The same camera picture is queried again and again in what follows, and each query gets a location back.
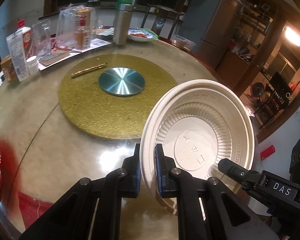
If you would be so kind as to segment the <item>beige plastic bowl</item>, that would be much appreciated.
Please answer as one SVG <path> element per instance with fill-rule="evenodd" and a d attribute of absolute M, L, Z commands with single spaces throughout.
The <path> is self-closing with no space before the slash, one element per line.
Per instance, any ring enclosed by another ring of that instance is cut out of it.
<path fill-rule="evenodd" d="M 254 132 L 245 106 L 229 88 L 207 79 L 170 89 L 153 107 L 141 136 L 141 173 L 146 188 L 176 215 L 176 199 L 159 196 L 154 155 L 157 144 L 178 168 L 195 178 L 217 177 L 234 193 L 240 185 L 218 170 L 219 161 L 228 158 L 250 169 L 254 159 Z"/>

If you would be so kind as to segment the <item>red cloth napkin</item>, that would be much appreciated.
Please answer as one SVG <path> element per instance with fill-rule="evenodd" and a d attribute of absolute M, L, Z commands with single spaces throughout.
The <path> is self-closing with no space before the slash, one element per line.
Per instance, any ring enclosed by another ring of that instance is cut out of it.
<path fill-rule="evenodd" d="M 25 229 L 28 229 L 41 215 L 43 215 L 53 204 L 34 199 L 22 192 L 18 192 L 19 209 Z"/>

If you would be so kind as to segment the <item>red plastic cup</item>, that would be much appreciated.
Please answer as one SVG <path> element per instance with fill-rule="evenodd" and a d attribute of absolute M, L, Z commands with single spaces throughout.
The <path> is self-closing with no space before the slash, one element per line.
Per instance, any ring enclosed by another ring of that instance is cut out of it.
<path fill-rule="evenodd" d="M 260 159 L 261 161 L 263 161 L 264 159 L 267 159 L 268 157 L 270 157 L 272 154 L 275 153 L 275 146 L 274 145 L 270 145 L 268 148 L 265 148 L 264 150 L 262 150 L 260 152 Z"/>

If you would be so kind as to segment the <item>gold glitter turntable mat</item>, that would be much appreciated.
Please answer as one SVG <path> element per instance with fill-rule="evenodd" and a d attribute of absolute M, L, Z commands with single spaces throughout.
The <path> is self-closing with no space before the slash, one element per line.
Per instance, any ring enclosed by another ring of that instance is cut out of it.
<path fill-rule="evenodd" d="M 85 68 L 107 66 L 71 78 Z M 112 67 L 126 67 L 140 73 L 146 85 L 133 96 L 114 96 L 102 90 L 98 78 Z M 66 118 L 79 129 L 108 139 L 141 137 L 146 120 L 159 99 L 177 82 L 163 68 L 140 57 L 104 54 L 85 59 L 63 77 L 58 90 L 59 105 Z"/>

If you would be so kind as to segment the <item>silver turntable hub disc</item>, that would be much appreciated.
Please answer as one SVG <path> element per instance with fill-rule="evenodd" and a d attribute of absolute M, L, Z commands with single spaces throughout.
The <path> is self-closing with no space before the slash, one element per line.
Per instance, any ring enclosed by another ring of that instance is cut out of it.
<path fill-rule="evenodd" d="M 143 91 L 146 82 L 143 76 L 133 69 L 114 67 L 100 75 L 98 84 L 108 94 L 133 96 Z"/>

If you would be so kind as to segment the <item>small white pill bottle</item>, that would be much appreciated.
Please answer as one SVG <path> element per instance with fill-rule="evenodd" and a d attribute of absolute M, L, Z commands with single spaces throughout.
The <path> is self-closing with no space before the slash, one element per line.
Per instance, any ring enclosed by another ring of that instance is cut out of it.
<path fill-rule="evenodd" d="M 30 75 L 36 74 L 39 72 L 39 60 L 36 55 L 29 57 L 26 60 L 27 68 Z"/>

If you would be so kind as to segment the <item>grey refrigerator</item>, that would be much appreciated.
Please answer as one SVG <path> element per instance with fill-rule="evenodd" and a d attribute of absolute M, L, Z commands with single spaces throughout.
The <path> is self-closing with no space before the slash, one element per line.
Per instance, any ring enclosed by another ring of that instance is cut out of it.
<path fill-rule="evenodd" d="M 197 57 L 215 69 L 242 17 L 240 0 L 192 0 L 178 35 L 196 45 Z"/>

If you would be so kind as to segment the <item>white paper sheet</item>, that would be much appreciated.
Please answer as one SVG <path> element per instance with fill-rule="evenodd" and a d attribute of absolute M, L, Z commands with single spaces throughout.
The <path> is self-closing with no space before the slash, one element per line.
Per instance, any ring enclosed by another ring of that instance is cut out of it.
<path fill-rule="evenodd" d="M 38 63 L 39 70 L 43 71 L 46 68 L 49 68 L 61 61 L 64 61 L 71 57 L 83 54 L 90 50 L 102 48 L 107 45 L 110 45 L 110 42 L 96 38 L 96 39 L 92 40 L 89 48 L 85 48 L 82 50 L 75 49 L 75 48 L 54 49 L 49 55 L 46 55 L 39 60 L 39 63 Z"/>

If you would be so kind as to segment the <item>clear plastic container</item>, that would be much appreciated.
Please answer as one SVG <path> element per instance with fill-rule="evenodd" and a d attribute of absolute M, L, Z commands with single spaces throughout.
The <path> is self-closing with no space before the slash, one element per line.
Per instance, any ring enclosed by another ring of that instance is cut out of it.
<path fill-rule="evenodd" d="M 196 45 L 194 42 L 177 34 L 173 34 L 170 41 L 175 47 L 184 51 L 191 51 Z"/>

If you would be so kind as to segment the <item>white bottle red cap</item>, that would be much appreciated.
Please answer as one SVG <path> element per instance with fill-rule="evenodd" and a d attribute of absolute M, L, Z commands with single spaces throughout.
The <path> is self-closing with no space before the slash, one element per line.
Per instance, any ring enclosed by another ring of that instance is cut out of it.
<path fill-rule="evenodd" d="M 19 82 L 29 77 L 26 60 L 33 56 L 32 30 L 25 20 L 17 22 L 17 31 L 6 37 L 7 46 Z"/>

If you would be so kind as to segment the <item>clear glass mug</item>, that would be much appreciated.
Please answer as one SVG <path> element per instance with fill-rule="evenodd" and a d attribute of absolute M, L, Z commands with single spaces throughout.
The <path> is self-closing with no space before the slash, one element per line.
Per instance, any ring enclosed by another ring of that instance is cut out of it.
<path fill-rule="evenodd" d="M 51 53 L 50 20 L 48 18 L 32 25 L 34 55 L 41 59 Z"/>

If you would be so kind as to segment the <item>liquor bottle in bag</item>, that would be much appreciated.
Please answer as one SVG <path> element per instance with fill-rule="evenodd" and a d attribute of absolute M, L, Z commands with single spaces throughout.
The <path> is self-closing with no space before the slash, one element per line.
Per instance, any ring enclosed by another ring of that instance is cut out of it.
<path fill-rule="evenodd" d="M 56 46 L 85 50 L 91 45 L 98 20 L 98 8 L 70 4 L 59 12 Z"/>

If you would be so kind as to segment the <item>patterned food dish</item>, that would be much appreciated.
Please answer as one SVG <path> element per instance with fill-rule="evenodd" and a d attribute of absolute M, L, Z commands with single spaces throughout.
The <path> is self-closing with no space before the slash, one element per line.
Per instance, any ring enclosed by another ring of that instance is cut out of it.
<path fill-rule="evenodd" d="M 136 42 L 156 41 L 158 39 L 155 34 L 141 29 L 129 29 L 127 38 Z"/>

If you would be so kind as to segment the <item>dark wooden chair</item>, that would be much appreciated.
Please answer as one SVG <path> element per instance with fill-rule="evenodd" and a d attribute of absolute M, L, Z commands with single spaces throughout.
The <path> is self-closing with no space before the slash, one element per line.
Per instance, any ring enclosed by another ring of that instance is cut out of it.
<path fill-rule="evenodd" d="M 160 36 L 162 28 L 163 28 L 169 14 L 174 14 L 173 23 L 172 23 L 172 26 L 170 28 L 170 32 L 169 32 L 168 38 L 167 38 L 169 40 L 171 38 L 171 36 L 173 35 L 173 32 L 174 32 L 175 26 L 177 24 L 177 21 L 180 20 L 180 17 L 184 16 L 185 13 L 175 11 L 172 8 L 165 7 L 165 6 L 162 6 L 162 5 L 153 5 L 153 4 L 147 3 L 147 6 L 148 6 L 148 9 L 147 9 L 147 11 L 144 15 L 143 20 L 142 20 L 141 28 L 143 28 L 145 26 L 145 23 L 146 23 L 148 15 L 150 13 L 150 10 L 152 8 L 157 9 L 157 15 L 156 15 L 154 23 L 151 27 L 151 31 L 154 32 L 158 36 Z"/>

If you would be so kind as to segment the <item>steel thermos flask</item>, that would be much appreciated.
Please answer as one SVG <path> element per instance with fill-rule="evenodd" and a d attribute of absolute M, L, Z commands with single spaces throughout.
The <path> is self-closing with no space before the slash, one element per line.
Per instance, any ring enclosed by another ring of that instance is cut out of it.
<path fill-rule="evenodd" d="M 114 20 L 113 43 L 116 45 L 126 44 L 130 22 L 133 14 L 133 5 L 119 4 L 116 9 Z"/>

